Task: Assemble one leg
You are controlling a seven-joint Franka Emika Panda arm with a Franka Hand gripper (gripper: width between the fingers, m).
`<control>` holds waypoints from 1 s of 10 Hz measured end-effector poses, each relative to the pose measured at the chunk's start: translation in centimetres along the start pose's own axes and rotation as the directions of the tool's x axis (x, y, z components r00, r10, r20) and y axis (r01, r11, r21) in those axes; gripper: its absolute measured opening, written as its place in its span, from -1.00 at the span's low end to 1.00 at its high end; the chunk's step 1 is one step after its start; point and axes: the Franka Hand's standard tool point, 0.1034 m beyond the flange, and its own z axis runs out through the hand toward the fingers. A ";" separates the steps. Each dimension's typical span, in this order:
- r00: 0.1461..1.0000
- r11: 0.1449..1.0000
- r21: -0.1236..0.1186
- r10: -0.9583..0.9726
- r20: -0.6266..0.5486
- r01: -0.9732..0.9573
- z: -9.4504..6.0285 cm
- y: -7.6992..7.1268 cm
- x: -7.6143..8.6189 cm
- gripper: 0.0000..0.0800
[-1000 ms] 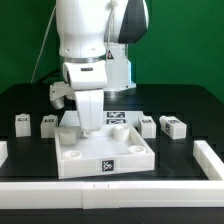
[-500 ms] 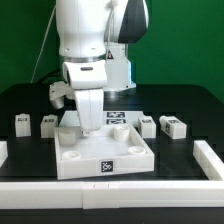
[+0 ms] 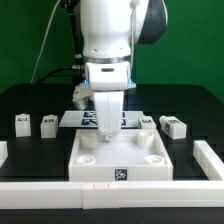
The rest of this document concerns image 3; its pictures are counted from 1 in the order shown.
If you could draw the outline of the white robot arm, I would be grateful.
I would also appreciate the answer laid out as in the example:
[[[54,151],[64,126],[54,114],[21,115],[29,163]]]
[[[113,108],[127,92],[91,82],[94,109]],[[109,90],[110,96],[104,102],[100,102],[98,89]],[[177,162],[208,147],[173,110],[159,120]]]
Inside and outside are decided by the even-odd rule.
[[[84,80],[73,103],[84,110],[94,102],[99,133],[110,140],[121,129],[124,93],[134,89],[134,46],[153,44],[165,32],[164,0],[72,0],[84,39]]]

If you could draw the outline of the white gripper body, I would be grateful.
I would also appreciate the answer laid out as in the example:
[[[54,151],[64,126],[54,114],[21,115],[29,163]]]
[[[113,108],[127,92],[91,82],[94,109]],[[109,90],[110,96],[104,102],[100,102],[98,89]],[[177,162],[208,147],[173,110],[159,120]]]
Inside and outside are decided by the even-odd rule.
[[[98,130],[101,135],[120,132],[124,91],[128,88],[130,63],[113,64],[87,62],[85,75],[93,92]]]

